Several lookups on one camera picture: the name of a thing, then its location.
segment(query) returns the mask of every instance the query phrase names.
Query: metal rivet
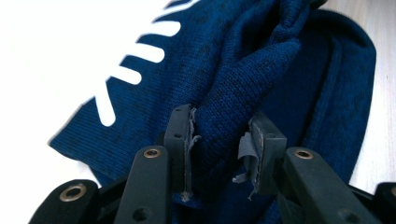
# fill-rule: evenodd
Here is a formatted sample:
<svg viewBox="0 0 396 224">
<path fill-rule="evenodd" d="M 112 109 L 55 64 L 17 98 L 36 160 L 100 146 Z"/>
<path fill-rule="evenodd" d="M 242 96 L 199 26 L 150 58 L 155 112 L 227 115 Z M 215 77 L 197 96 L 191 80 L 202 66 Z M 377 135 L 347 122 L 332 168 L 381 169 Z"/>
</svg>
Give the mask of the metal rivet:
<svg viewBox="0 0 396 224">
<path fill-rule="evenodd" d="M 392 192 L 393 196 L 396 197 L 396 187 L 393 187 L 390 191 Z"/>
<path fill-rule="evenodd" d="M 62 191 L 61 195 L 59 195 L 59 199 L 62 202 L 73 202 L 78 200 L 87 192 L 87 187 L 83 184 L 72 185 L 69 188 Z"/>
<path fill-rule="evenodd" d="M 294 155 L 300 159 L 304 159 L 304 160 L 311 160 L 312 158 L 314 158 L 314 155 L 312 155 L 312 153 L 310 153 L 309 151 L 306 150 L 302 150 L 302 149 L 297 149 L 294 152 Z"/>
<path fill-rule="evenodd" d="M 149 158 L 149 159 L 157 158 L 157 157 L 159 157 L 160 155 L 161 155 L 161 151 L 160 151 L 159 149 L 157 149 L 157 148 L 150 148 L 150 149 L 147 149 L 147 150 L 144 152 L 144 156 L 145 156 L 146 158 Z"/>
</svg>

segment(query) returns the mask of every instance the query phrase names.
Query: screw hole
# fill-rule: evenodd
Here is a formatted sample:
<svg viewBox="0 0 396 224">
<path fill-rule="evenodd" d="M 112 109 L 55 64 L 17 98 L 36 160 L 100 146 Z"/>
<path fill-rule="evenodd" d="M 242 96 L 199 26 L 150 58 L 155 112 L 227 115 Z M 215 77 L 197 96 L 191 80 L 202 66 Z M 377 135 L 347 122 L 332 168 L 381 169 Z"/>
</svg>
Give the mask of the screw hole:
<svg viewBox="0 0 396 224">
<path fill-rule="evenodd" d="M 314 155 L 312 155 L 312 153 L 310 153 L 309 151 L 306 151 L 306 150 L 301 150 L 301 149 L 297 149 L 294 152 L 294 155 L 300 159 L 305 159 L 305 160 L 311 160 L 312 158 L 314 158 Z"/>
<path fill-rule="evenodd" d="M 147 219 L 149 219 L 150 216 L 151 216 L 151 213 L 150 213 L 150 211 L 148 209 L 139 208 L 139 209 L 134 211 L 134 214 L 132 215 L 132 218 L 136 222 L 141 222 L 141 221 L 146 221 Z"/>
<path fill-rule="evenodd" d="M 157 148 L 151 148 L 151 149 L 147 149 L 143 155 L 146 158 L 152 159 L 152 158 L 156 158 L 159 157 L 161 155 L 161 151 Z"/>
<path fill-rule="evenodd" d="M 338 216 L 347 223 L 360 223 L 359 217 L 349 209 L 338 210 Z"/>
<path fill-rule="evenodd" d="M 84 196 L 85 192 L 87 192 L 87 187 L 85 187 L 85 185 L 73 185 L 62 191 L 61 195 L 59 195 L 59 199 L 65 203 L 73 202 Z"/>
</svg>

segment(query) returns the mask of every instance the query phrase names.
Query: blue knit fabric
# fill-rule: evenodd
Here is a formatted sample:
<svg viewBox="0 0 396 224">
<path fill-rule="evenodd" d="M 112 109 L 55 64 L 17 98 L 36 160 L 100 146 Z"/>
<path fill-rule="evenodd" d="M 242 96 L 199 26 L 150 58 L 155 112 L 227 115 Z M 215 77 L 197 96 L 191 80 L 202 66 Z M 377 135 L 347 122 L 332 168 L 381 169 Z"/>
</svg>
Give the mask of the blue knit fabric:
<svg viewBox="0 0 396 224">
<path fill-rule="evenodd" d="M 169 7 L 188 4 L 177 1 Z M 174 107 L 197 107 L 192 149 L 194 197 L 174 196 L 174 223 L 277 223 L 271 196 L 248 196 L 237 146 L 261 109 L 290 147 L 317 151 L 348 181 L 367 124 L 375 48 L 363 30 L 339 14 L 301 0 L 202 0 L 159 18 L 179 21 L 172 36 L 143 35 L 161 48 L 152 63 L 133 55 L 120 66 L 142 74 L 139 85 L 114 77 L 106 85 L 116 114 L 99 120 L 95 99 L 83 105 L 50 145 L 90 165 L 104 185 L 127 175 L 134 154 L 153 145 Z"/>
</svg>

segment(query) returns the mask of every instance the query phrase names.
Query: white surface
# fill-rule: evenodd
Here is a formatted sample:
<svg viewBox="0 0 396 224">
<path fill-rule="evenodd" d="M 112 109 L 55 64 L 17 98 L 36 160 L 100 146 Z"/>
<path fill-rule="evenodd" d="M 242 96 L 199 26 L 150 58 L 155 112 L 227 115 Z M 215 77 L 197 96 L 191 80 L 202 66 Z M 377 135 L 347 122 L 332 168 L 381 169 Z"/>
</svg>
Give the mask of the white surface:
<svg viewBox="0 0 396 224">
<path fill-rule="evenodd" d="M 47 143 L 80 104 L 97 93 L 109 75 L 103 66 L 118 64 L 168 1 L 53 2 L 0 2 L 0 223 L 27 223 L 54 188 L 76 178 L 93 179 L 84 164 L 59 155 Z M 381 33 L 376 24 L 381 21 L 368 29 Z M 375 42 L 387 50 L 388 58 L 378 54 L 380 64 L 395 60 L 394 45 L 388 42 Z M 370 137 L 353 179 L 369 191 L 380 181 L 396 181 L 391 152 L 395 65 L 378 69 L 387 76 L 376 78 Z"/>
</svg>

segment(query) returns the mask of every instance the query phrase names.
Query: black plastic bracket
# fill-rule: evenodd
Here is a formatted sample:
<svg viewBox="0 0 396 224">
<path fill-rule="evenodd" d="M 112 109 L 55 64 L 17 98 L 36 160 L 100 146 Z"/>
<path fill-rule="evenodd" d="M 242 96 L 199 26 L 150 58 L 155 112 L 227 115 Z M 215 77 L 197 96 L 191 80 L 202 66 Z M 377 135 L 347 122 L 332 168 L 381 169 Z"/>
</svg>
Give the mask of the black plastic bracket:
<svg viewBox="0 0 396 224">
<path fill-rule="evenodd" d="M 291 147 L 283 170 L 304 210 L 304 223 L 380 223 L 318 153 Z"/>
</svg>

